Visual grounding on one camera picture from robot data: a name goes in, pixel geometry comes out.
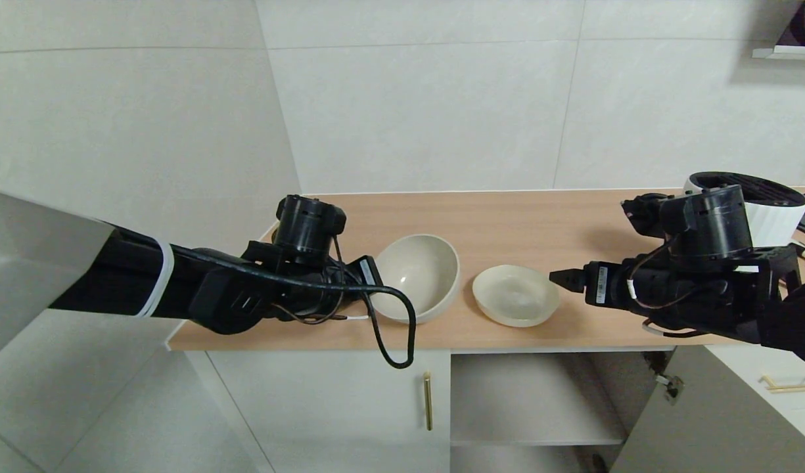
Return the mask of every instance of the open shelf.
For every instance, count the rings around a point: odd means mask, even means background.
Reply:
[[[581,353],[452,357],[453,446],[609,445],[626,434]]]
[[[582,473],[591,456],[578,447],[452,447],[452,473]]]

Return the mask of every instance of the white cabinet door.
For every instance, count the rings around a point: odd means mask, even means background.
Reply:
[[[759,345],[712,345],[708,350],[781,413],[805,410],[805,392],[775,394],[764,380],[768,376],[778,386],[805,384],[805,362],[795,354]]]
[[[705,347],[678,347],[666,373],[676,404],[657,387],[612,473],[805,471],[804,435]]]
[[[391,356],[400,360],[405,353]],[[210,357],[277,473],[448,471],[448,350],[417,350],[407,369],[391,368],[375,350],[210,352]]]

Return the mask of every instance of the wooden countertop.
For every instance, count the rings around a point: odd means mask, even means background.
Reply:
[[[642,317],[586,305],[583,294],[561,289],[561,306],[540,326],[505,327],[475,303],[472,281],[487,267],[518,264],[548,273],[591,260],[621,261],[660,245],[640,236],[619,202],[649,191],[434,192],[338,194],[321,199],[347,214],[339,240],[346,261],[378,255],[396,239],[431,233],[460,255],[461,291],[453,305],[417,327],[417,348],[498,351],[544,347],[657,347],[733,342],[721,336],[669,339],[641,328]],[[660,191],[672,194],[677,191]],[[796,238],[805,242],[805,234]],[[800,261],[805,281],[805,261]],[[357,304],[345,312],[363,315]],[[407,326],[381,319],[388,348],[404,348]],[[369,321],[328,321],[319,326],[264,320],[247,332],[223,336],[184,323],[168,342],[172,350],[375,349]]]

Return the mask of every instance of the label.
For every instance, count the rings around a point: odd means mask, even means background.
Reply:
[[[373,279],[373,273],[370,272],[370,264],[366,259],[361,260],[361,272],[364,274],[364,282],[369,285],[376,285],[376,280]]]
[[[603,304],[607,302],[607,267],[598,267],[598,285],[595,288],[595,303]]]

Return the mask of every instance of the beige bowl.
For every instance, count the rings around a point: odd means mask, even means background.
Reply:
[[[472,293],[487,317],[510,327],[540,325],[559,305],[557,286],[523,266],[505,264],[483,271],[472,282]]]
[[[417,323],[446,311],[460,287],[460,261],[447,240],[434,235],[411,235],[396,240],[376,257],[384,285],[398,288],[411,300]],[[401,323],[408,312],[389,294],[370,296],[376,311]]]

